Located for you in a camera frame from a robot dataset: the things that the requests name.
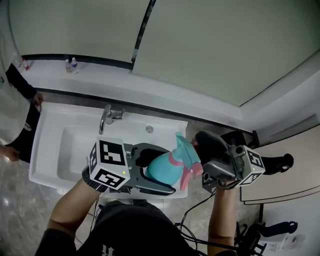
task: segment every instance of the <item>teal spray bottle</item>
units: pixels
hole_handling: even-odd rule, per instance
[[[192,174],[201,175],[203,168],[192,144],[177,132],[177,147],[154,159],[146,169],[148,178],[173,186],[181,177],[180,190],[185,190]]]

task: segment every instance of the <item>black shirt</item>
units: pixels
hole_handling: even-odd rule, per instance
[[[5,72],[8,81],[26,98],[32,99],[37,91],[33,88],[28,82],[24,79],[24,77],[20,74],[20,72],[16,69],[16,67],[11,64],[8,70]]]
[[[234,256],[226,251],[222,256]],[[198,256],[178,229],[157,208],[113,205],[101,210],[88,239],[76,250],[66,233],[47,229],[36,252],[42,255]]]

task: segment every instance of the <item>white shirt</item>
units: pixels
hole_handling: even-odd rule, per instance
[[[0,31],[0,142],[3,145],[12,143],[19,136],[30,108],[30,102],[7,79],[6,71],[12,61]]]

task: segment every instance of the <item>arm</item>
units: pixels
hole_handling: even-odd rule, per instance
[[[209,222],[208,241],[228,246],[234,246],[236,232],[236,190],[216,188],[213,210]],[[208,256],[214,256],[227,249],[210,246],[207,247]]]
[[[24,77],[20,74],[20,72],[16,69],[16,67],[11,64],[9,69],[5,72],[8,81],[26,98],[33,99],[34,103],[39,106],[44,101],[41,93],[37,92],[35,88],[33,88],[28,82],[24,79]]]
[[[83,179],[79,180],[55,205],[47,228],[63,231],[75,239],[77,229],[100,194]]]

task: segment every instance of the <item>leg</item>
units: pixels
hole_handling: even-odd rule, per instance
[[[36,129],[39,121],[40,113],[35,107],[35,105],[30,104],[30,109],[25,121],[24,128],[22,129],[19,136],[7,147],[13,147],[15,150],[19,151],[19,158],[22,161],[30,163],[31,151],[34,143],[34,138],[36,134]]]

